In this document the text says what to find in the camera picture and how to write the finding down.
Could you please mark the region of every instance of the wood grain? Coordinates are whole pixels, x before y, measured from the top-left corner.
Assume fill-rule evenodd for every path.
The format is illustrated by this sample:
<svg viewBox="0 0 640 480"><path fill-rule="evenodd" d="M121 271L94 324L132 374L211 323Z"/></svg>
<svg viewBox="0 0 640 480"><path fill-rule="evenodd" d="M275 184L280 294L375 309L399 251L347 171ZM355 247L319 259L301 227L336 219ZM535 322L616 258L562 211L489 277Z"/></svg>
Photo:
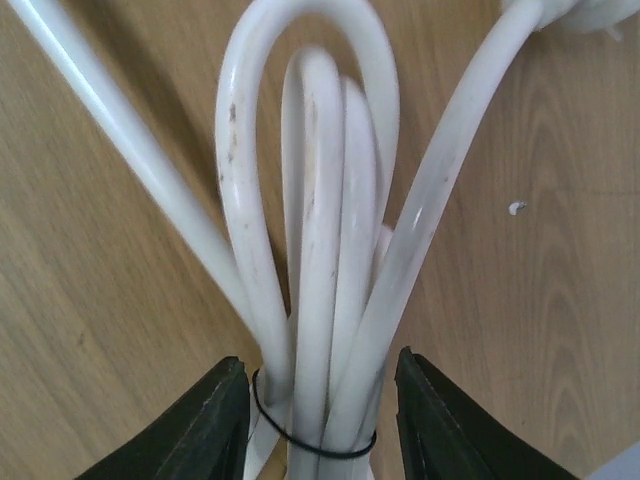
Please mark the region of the wood grain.
<svg viewBox="0 0 640 480"><path fill-rule="evenodd" d="M211 124L247 0L66 0L92 46L222 227ZM398 216L498 2L373 1L401 86ZM586 475L640 438L640 37L534 35L481 125L392 350L374 459L400 478L393 368L427 355L508 428ZM210 366L257 346L118 153L0 3L0 477L69 478ZM258 154L282 268L284 68L344 39L305 18L262 81ZM517 216L508 205L523 200ZM284 449L265 478L281 478Z"/></svg>

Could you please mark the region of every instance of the black wire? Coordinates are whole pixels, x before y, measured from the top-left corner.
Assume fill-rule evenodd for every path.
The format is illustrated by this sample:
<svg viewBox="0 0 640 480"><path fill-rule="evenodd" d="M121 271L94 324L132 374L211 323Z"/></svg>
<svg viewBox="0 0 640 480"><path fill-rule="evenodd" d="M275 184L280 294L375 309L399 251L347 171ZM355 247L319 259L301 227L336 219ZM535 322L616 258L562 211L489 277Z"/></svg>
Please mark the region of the black wire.
<svg viewBox="0 0 640 480"><path fill-rule="evenodd" d="M258 398L258 370L255 371L253 377L251 378L251 385L253 387L253 398L256 401L256 406L258 407L258 411L262 414L269 425L271 425L287 442L291 445L294 445L302 450L318 455L323 458L330 458L332 460L353 460L355 458L364 457L367 453L371 451L373 446L376 444L376 440L378 440L378 434L376 431L373 431L373 435L371 436L371 441L369 445L364 447L363 449L356 450L355 452L332 452L329 450L323 450L318 447L314 447L313 445L309 445L304 443L302 440L298 440L295 437L292 437L287 431L282 428L280 425L276 423L276 421L271 418L271 416L265 411L264 407L260 403L260 399Z"/></svg>

